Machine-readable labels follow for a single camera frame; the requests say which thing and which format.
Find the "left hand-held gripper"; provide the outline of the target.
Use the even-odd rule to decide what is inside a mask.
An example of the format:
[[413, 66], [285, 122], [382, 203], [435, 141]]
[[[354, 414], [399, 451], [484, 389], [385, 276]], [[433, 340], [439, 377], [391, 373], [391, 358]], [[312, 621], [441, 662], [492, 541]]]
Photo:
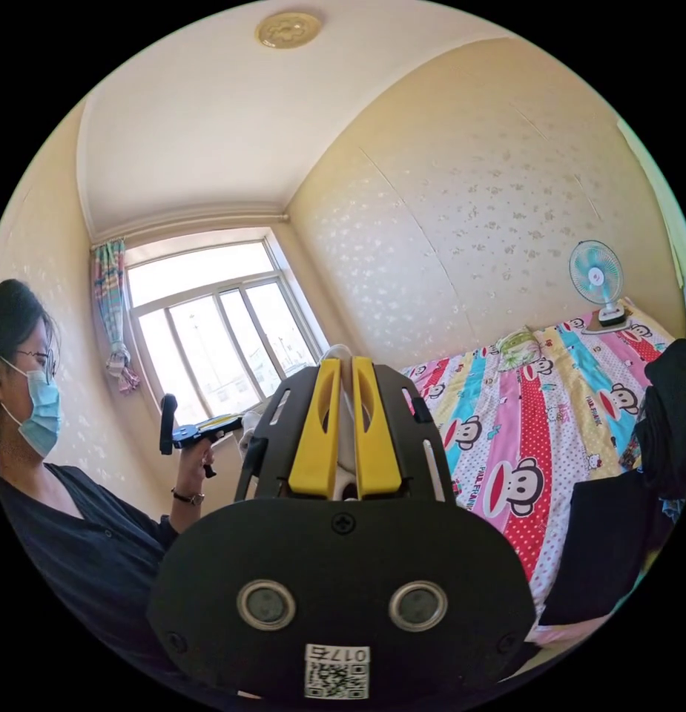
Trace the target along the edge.
[[196, 424], [178, 426], [172, 432], [172, 448], [180, 451], [203, 438], [207, 438], [214, 448], [220, 441], [240, 430], [242, 424], [242, 414], [227, 414]]

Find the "person's left hand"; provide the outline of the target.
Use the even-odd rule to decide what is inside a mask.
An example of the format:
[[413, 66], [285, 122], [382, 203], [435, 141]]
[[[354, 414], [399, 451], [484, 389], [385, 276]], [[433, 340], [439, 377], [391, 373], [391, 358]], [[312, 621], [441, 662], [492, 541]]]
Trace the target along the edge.
[[183, 447], [179, 451], [179, 466], [175, 492], [186, 498], [203, 492], [206, 467], [213, 464], [212, 444], [207, 438]]

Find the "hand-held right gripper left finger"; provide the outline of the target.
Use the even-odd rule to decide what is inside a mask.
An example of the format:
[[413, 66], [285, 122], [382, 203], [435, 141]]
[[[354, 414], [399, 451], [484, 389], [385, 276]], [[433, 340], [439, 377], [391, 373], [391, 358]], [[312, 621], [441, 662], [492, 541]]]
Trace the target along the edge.
[[332, 496], [337, 472], [340, 420], [340, 361], [317, 367], [309, 407], [288, 477], [295, 495]]

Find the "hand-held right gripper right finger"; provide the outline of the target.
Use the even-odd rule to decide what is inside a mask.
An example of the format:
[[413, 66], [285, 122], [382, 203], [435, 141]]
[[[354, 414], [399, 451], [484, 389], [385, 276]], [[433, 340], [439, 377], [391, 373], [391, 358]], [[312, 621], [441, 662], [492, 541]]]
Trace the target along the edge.
[[352, 359], [352, 385], [357, 492], [394, 495], [401, 475], [371, 359]]

